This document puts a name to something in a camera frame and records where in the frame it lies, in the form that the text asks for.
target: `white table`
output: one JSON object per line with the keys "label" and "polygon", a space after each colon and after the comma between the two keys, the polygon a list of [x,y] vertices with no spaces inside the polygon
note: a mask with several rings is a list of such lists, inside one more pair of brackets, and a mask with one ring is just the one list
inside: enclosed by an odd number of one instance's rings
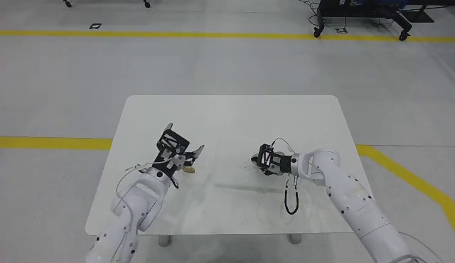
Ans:
{"label": "white table", "polygon": [[[341,155],[341,167],[371,193],[333,96],[131,96],[87,219],[89,235],[117,220],[109,206],[118,180],[126,168],[155,159],[156,142],[170,122],[175,132],[190,141],[188,150],[202,144],[205,149],[195,163],[195,173],[176,173],[180,189],[169,188],[163,209],[145,235],[352,232],[324,188],[308,181],[299,181],[297,214],[286,213],[287,177],[265,176],[250,162],[263,143],[277,137],[285,138],[295,152],[322,146],[335,149]],[[279,141],[275,148],[289,154]],[[125,178],[124,184],[129,181],[133,180]]]}

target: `gray floor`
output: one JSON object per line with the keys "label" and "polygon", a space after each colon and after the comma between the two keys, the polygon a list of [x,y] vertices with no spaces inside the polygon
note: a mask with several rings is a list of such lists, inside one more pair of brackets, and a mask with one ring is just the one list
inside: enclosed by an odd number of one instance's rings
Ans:
{"label": "gray floor", "polygon": [[[293,0],[0,0],[0,30],[312,33]],[[453,9],[412,35],[450,36]],[[332,26],[343,23],[332,21]],[[348,19],[353,35],[396,36]],[[335,33],[332,28],[327,33]],[[455,198],[455,45],[355,41],[0,36],[0,136],[112,138],[130,95],[335,95],[357,144],[372,144]],[[0,150],[2,262],[83,262],[84,226],[106,151]],[[380,207],[455,261],[437,203],[362,158]],[[433,259],[418,243],[409,243]],[[355,235],[141,239],[133,262],[372,262]]]}

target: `wheel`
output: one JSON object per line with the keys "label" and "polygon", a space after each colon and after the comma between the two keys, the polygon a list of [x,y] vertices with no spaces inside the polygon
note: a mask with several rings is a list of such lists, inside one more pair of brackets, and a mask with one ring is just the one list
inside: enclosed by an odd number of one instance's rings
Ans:
{"label": "wheel", "polygon": [[407,32],[402,31],[401,34],[400,34],[399,40],[400,41],[405,41],[408,36],[409,36],[409,34]]}

